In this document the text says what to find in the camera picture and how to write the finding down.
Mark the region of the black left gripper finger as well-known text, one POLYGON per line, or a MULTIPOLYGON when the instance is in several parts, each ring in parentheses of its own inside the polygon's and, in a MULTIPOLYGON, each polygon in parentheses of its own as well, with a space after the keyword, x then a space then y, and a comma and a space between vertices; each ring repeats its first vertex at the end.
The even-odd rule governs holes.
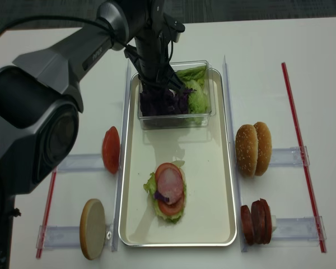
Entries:
POLYGON ((165 70, 166 86, 177 94, 183 94, 185 84, 180 80, 172 67, 167 67, 165 70))

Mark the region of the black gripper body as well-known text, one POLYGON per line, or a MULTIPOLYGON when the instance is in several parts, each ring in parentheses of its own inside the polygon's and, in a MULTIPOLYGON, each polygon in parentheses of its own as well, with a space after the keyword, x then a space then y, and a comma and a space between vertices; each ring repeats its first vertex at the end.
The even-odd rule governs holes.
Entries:
POLYGON ((164 41, 135 39, 136 47, 127 45, 125 57, 136 68, 144 84, 168 84, 174 76, 164 41))

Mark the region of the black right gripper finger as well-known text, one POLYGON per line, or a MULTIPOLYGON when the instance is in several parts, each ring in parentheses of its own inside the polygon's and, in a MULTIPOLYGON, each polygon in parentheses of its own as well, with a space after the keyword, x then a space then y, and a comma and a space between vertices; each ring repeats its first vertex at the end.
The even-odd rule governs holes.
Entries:
POLYGON ((141 74, 139 74, 139 79, 142 84, 142 91, 140 93, 140 96, 163 97, 164 87, 160 83, 149 80, 141 74))

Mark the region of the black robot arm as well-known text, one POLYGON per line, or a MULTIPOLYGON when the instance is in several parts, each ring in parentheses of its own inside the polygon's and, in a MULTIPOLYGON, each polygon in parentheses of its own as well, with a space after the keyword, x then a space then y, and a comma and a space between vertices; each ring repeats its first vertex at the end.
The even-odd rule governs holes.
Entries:
POLYGON ((145 85, 181 93, 170 59, 184 31, 163 1, 106 1, 82 29, 0 68, 0 268, 21 214, 15 196, 31 193, 76 141, 80 81, 108 50, 122 50, 145 85))

